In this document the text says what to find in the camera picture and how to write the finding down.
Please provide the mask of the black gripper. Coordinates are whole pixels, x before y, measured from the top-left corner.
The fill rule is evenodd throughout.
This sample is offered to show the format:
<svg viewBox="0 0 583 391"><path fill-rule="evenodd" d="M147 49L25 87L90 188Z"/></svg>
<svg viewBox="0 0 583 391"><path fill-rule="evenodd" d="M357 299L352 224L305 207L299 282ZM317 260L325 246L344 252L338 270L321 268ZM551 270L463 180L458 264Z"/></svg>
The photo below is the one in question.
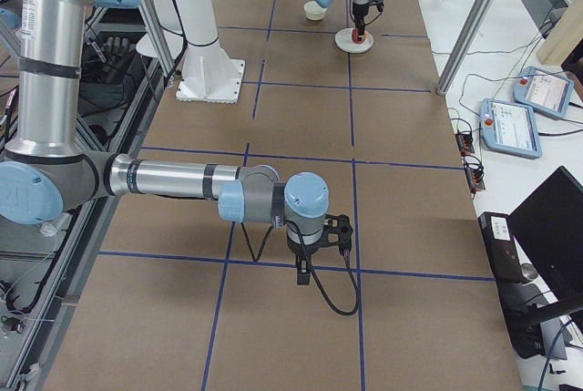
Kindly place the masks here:
<svg viewBox="0 0 583 391"><path fill-rule="evenodd" d="M365 18L368 15L368 4L353 3L353 22L356 26L356 42L362 43L365 39Z"/></svg>
<svg viewBox="0 0 583 391"><path fill-rule="evenodd" d="M316 253L315 244L300 244L291 241L291 251L295 254L295 265L297 268L297 284L310 284L310 270L312 266L312 255Z"/></svg>

